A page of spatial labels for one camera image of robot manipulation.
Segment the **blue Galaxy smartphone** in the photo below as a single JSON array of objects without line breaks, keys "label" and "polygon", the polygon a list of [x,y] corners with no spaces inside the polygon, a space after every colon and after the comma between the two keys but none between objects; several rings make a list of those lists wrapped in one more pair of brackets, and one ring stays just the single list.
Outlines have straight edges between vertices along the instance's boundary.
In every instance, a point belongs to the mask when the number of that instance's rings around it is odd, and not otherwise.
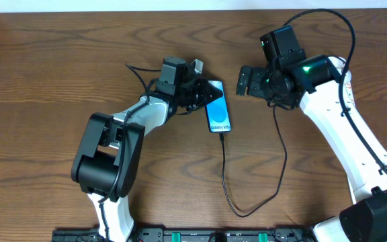
[{"label": "blue Galaxy smartphone", "polygon": [[223,96],[212,103],[206,104],[206,116],[210,132],[230,132],[230,116],[226,105],[224,86],[222,83]]}]

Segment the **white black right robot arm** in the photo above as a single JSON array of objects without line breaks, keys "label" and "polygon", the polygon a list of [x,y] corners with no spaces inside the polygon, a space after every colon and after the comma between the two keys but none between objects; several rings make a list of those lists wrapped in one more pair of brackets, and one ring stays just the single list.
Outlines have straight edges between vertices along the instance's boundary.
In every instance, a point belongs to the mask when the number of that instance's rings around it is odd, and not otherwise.
[{"label": "white black right robot arm", "polygon": [[243,66],[237,94],[300,108],[326,138],[349,181],[352,205],[314,225],[314,240],[387,241],[387,152],[355,107],[345,59],[307,57],[291,26],[260,41],[267,66]]}]

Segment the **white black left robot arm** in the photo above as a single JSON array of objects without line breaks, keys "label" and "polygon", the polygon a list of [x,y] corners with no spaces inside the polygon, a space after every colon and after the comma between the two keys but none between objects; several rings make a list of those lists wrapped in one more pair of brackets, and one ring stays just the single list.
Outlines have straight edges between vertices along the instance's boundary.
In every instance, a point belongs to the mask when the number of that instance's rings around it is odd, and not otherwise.
[{"label": "white black left robot arm", "polygon": [[71,179],[92,201],[99,241],[127,241],[134,228],[128,194],[134,185],[145,136],[176,115],[188,114],[223,96],[202,77],[203,62],[168,56],[160,77],[143,85],[138,102],[115,114],[96,112],[88,120],[71,167]]}]

